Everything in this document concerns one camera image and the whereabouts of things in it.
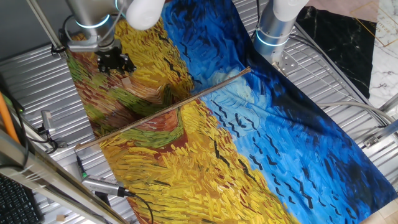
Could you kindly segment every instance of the cable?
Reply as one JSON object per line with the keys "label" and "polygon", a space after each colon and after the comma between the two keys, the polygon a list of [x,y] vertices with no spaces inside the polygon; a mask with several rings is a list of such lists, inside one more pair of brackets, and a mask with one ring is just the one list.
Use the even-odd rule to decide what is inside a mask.
{"label": "cable", "polygon": [[257,18],[258,18],[258,22],[260,22],[260,2],[259,2],[259,0],[256,0],[256,4],[257,4]]}
{"label": "cable", "polygon": [[53,147],[53,149],[50,152],[47,153],[48,155],[54,153],[58,149],[58,143],[56,141],[51,139],[50,142],[54,145],[54,147]]}
{"label": "cable", "polygon": [[69,31],[68,31],[67,25],[68,25],[68,21],[69,21],[71,18],[73,18],[73,17],[75,17],[75,16],[74,16],[74,15],[69,15],[69,16],[63,21],[63,24],[62,24],[62,29],[63,29],[63,31],[65,32],[65,35],[68,37],[68,39],[69,39],[70,41],[73,41],[73,40],[72,40],[72,38],[71,38],[70,35],[69,35]]}
{"label": "cable", "polygon": [[125,194],[125,196],[128,196],[128,197],[136,197],[139,200],[141,200],[141,202],[144,202],[147,205],[147,207],[148,207],[148,210],[149,210],[149,213],[150,213],[150,218],[152,220],[151,223],[154,224],[154,214],[152,213],[152,209],[150,208],[149,204],[144,199],[142,199],[142,197],[140,197],[140,196],[138,196],[138,195],[136,195],[134,193],[125,192],[124,194]]}
{"label": "cable", "polygon": [[95,216],[97,216],[97,217],[101,217],[101,218],[103,218],[103,221],[106,222],[106,224],[111,224],[111,223],[110,223],[109,221],[107,221],[107,219],[105,219],[104,216],[102,216],[102,215],[98,215],[98,214],[95,214],[95,213],[91,213],[91,215],[95,215]]}
{"label": "cable", "polygon": [[304,68],[304,69],[305,69],[307,72],[309,72],[311,75],[313,75],[313,76],[316,77],[317,79],[323,81],[323,82],[326,83],[328,86],[330,86],[330,87],[332,87],[334,90],[336,90],[338,93],[340,93],[340,94],[342,94],[342,95],[344,95],[344,96],[350,98],[351,100],[356,101],[356,102],[342,101],[342,102],[334,102],[334,103],[322,103],[322,104],[318,104],[319,107],[339,106],[339,105],[360,106],[360,107],[363,107],[363,108],[367,108],[367,109],[369,109],[369,110],[375,112],[376,114],[378,114],[378,115],[380,115],[380,116],[385,117],[390,123],[393,123],[393,122],[395,121],[393,118],[391,118],[391,117],[390,117],[389,115],[387,115],[385,112],[383,112],[383,111],[381,111],[381,110],[379,110],[379,109],[377,109],[377,108],[374,108],[373,106],[369,106],[369,105],[366,105],[366,104],[364,104],[364,103],[361,103],[361,102],[359,102],[357,99],[355,99],[355,98],[353,98],[353,97],[351,97],[351,96],[349,96],[349,95],[347,95],[347,94],[345,94],[345,93],[342,93],[341,91],[337,90],[334,86],[332,86],[331,84],[327,83],[326,81],[324,81],[323,79],[321,79],[320,77],[318,77],[318,76],[316,76],[314,73],[312,73],[310,70],[308,70],[307,68],[305,68],[301,63],[299,63],[295,58],[293,58],[293,56],[291,56],[291,54],[287,53],[285,50],[284,50],[284,52],[285,52],[289,57],[291,57],[291,58],[297,63],[297,65],[299,65],[300,67]]}
{"label": "cable", "polygon": [[25,130],[25,125],[24,125],[24,121],[22,119],[21,114],[18,111],[17,105],[14,103],[15,100],[12,99],[12,105],[14,107],[15,113],[17,114],[18,120],[19,120],[19,124],[21,126],[21,131],[22,131],[22,135],[24,138],[24,143],[25,143],[25,158],[24,158],[24,162],[22,163],[22,167],[25,168],[26,164],[27,164],[27,160],[29,158],[29,141],[26,137],[26,130]]}
{"label": "cable", "polygon": [[374,108],[373,106],[366,105],[364,103],[342,101],[342,102],[333,102],[333,103],[319,103],[317,105],[319,107],[339,106],[339,105],[360,106],[362,108],[366,108],[366,109],[369,109],[369,110],[372,110],[372,111],[376,112],[377,114],[385,117],[391,123],[393,123],[395,121],[393,118],[388,116],[385,112],[383,112],[383,111],[381,111],[381,110],[379,110],[377,108]]}
{"label": "cable", "polygon": [[4,97],[2,96],[1,93],[0,93],[0,114],[2,116],[2,120],[4,122],[4,126],[6,127],[8,135],[10,135],[10,137],[13,138],[13,140],[15,140],[16,142],[18,142],[18,144],[20,144],[18,135],[15,131],[15,127],[12,123],[10,112],[8,111],[6,101],[4,101]]}
{"label": "cable", "polygon": [[303,44],[305,44],[305,45],[311,47],[313,50],[315,50],[316,52],[318,52],[326,61],[328,61],[329,64],[331,64],[331,65],[334,64],[333,61],[331,61],[328,57],[326,57],[326,55],[319,49],[319,47],[317,47],[316,45],[310,43],[310,42],[309,42],[306,38],[304,38],[304,37],[301,37],[301,36],[296,35],[296,34],[293,34],[293,35],[294,35],[293,37],[289,37],[289,38],[294,39],[294,40],[296,40],[296,41],[299,41],[300,43],[303,43]]}

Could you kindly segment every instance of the cloth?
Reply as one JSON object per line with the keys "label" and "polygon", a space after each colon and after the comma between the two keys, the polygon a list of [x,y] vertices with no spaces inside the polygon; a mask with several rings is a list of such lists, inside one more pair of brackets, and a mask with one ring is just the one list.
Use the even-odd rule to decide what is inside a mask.
{"label": "cloth", "polygon": [[[170,1],[155,27],[121,21],[116,37],[137,65],[132,77],[98,72],[92,54],[69,61],[97,136],[252,68],[101,142],[155,223],[360,223],[397,197],[356,143],[254,50],[231,1]],[[146,206],[129,202],[150,223]]]}

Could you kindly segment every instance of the metal tube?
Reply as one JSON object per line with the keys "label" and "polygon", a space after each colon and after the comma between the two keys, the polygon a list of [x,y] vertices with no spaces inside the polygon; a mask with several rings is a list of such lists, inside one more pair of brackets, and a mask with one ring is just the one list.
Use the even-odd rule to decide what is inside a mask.
{"label": "metal tube", "polygon": [[394,121],[393,123],[389,124],[387,127],[377,132],[377,135],[382,137],[388,137],[397,131],[398,131],[398,120]]}
{"label": "metal tube", "polygon": [[280,21],[273,8],[274,0],[270,0],[261,14],[253,44],[269,63],[279,63],[296,17],[287,22]]}
{"label": "metal tube", "polygon": [[55,33],[55,31],[52,28],[47,17],[44,15],[42,9],[40,8],[39,4],[37,3],[37,0],[26,0],[26,1],[29,4],[30,8],[32,9],[33,13],[35,14],[36,18],[39,20],[40,24],[42,25],[45,33],[50,38],[51,43],[57,49],[62,48],[63,45],[61,44],[60,39],[58,38],[58,35]]}
{"label": "metal tube", "polygon": [[380,110],[383,112],[388,112],[391,109],[395,108],[398,105],[398,94],[396,94],[395,96],[393,96],[389,101],[387,101],[386,103],[384,103],[381,107]]}

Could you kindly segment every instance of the black cable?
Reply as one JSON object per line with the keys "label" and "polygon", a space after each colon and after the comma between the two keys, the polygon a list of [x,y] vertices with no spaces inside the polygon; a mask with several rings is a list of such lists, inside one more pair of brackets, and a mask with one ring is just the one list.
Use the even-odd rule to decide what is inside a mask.
{"label": "black cable", "polygon": [[290,36],[289,38],[290,38],[290,39],[294,39],[294,40],[296,40],[296,41],[298,41],[298,42],[300,42],[300,43],[302,43],[302,44],[305,44],[305,45],[311,47],[313,50],[315,50],[315,51],[318,52],[320,55],[322,55],[322,56],[325,57],[325,55],[318,49],[317,46],[315,46],[315,45],[313,45],[312,43],[308,42],[308,41],[307,41],[305,38],[303,38],[303,37],[301,37],[302,39],[298,39],[297,37],[301,37],[301,36],[299,36],[299,35],[294,35],[293,37]]}
{"label": "black cable", "polygon": [[152,213],[152,209],[150,208],[148,202],[146,202],[144,199],[142,199],[142,197],[140,197],[140,196],[138,196],[138,195],[136,195],[134,193],[125,192],[124,194],[125,194],[125,196],[128,196],[128,197],[136,197],[139,200],[141,200],[141,202],[144,202],[147,205],[147,207],[148,207],[148,210],[149,210],[149,213],[150,213],[150,218],[152,220],[151,223],[154,224],[154,214]]}
{"label": "black cable", "polygon": [[256,0],[256,4],[257,4],[257,18],[258,18],[258,21],[260,22],[260,2],[259,2],[259,0]]}
{"label": "black cable", "polygon": [[58,143],[56,141],[51,139],[50,142],[54,145],[54,147],[53,147],[53,149],[50,152],[47,153],[48,155],[54,153],[58,149]]}
{"label": "black cable", "polygon": [[251,34],[251,37],[250,37],[251,41],[253,41],[253,37],[254,37],[254,34],[256,34],[256,32],[257,32],[257,30],[254,30],[253,33]]}
{"label": "black cable", "polygon": [[10,168],[10,167],[16,168],[16,169],[18,169],[18,171],[24,170],[24,168],[21,165],[17,165],[17,164],[3,164],[3,165],[0,165],[0,169]]}
{"label": "black cable", "polygon": [[47,140],[45,140],[45,141],[39,141],[39,140],[32,139],[32,138],[29,138],[29,140],[31,140],[31,141],[33,141],[33,142],[41,143],[41,144],[44,144],[44,143],[52,143],[52,144],[53,144],[53,149],[52,149],[50,152],[48,152],[47,154],[54,153],[54,152],[58,149],[58,143],[57,143],[56,141],[54,141],[54,140],[51,138],[51,135],[49,135],[49,134],[47,134]]}
{"label": "black cable", "polygon": [[65,30],[65,26],[67,25],[67,22],[74,17],[74,15],[69,15],[62,23],[62,29]]}
{"label": "black cable", "polygon": [[18,111],[18,108],[16,107],[16,105],[14,104],[14,101],[12,100],[12,106],[14,107],[15,113],[17,114],[18,120],[19,120],[19,124],[21,124],[21,130],[22,130],[22,135],[23,135],[23,142],[25,143],[25,158],[24,158],[24,162],[22,163],[22,167],[24,168],[27,164],[27,160],[29,158],[29,141],[27,139],[26,136],[26,130],[25,130],[25,125],[24,125],[24,121],[22,120],[22,116]]}

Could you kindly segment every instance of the black keyboard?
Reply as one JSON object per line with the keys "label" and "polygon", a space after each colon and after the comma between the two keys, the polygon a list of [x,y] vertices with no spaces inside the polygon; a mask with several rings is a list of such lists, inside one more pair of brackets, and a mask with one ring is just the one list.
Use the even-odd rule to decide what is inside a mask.
{"label": "black keyboard", "polygon": [[0,175],[0,224],[36,224],[42,215],[30,189]]}

